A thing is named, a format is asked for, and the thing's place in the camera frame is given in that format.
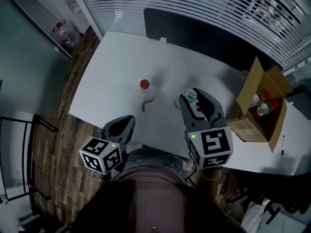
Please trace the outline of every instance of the wooden floor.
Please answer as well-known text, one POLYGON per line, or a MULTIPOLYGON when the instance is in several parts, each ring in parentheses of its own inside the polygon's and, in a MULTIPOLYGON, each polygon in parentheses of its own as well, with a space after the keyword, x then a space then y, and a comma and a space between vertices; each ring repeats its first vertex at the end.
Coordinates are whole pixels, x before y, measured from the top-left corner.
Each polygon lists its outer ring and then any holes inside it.
MULTIPOLYGON (((75 220, 77 213, 103 184, 94 179, 95 172, 85 168, 78 151, 87 137, 100 129, 68 114, 81 77, 98 44, 99 40, 93 30, 88 30, 72 55, 56 118, 46 118, 59 131, 51 133, 40 125, 35 128, 32 179, 51 200, 42 198, 41 204, 39 194, 34 193, 32 201, 42 215, 57 215, 65 224, 75 220)), ((210 187, 215 187, 212 193, 225 212, 239 219, 242 215, 240 208, 232 209, 225 203, 226 198, 239 193, 237 181, 230 169, 222 168, 220 173, 212 181, 210 179, 210 187)))

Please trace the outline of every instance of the cardboard box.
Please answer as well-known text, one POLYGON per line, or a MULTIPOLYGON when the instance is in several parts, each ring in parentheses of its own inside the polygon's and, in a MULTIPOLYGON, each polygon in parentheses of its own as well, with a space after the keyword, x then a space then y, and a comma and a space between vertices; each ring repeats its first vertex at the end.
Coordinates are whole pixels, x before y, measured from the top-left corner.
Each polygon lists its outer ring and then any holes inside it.
POLYGON ((287 106, 284 96, 292 91, 277 67, 264 72, 256 57, 229 113, 227 125, 241 140, 245 142, 269 142, 270 149, 273 151, 280 137, 286 115, 287 106), (254 95, 264 91, 270 92, 269 100, 278 100, 280 107, 255 120, 248 109, 254 95))

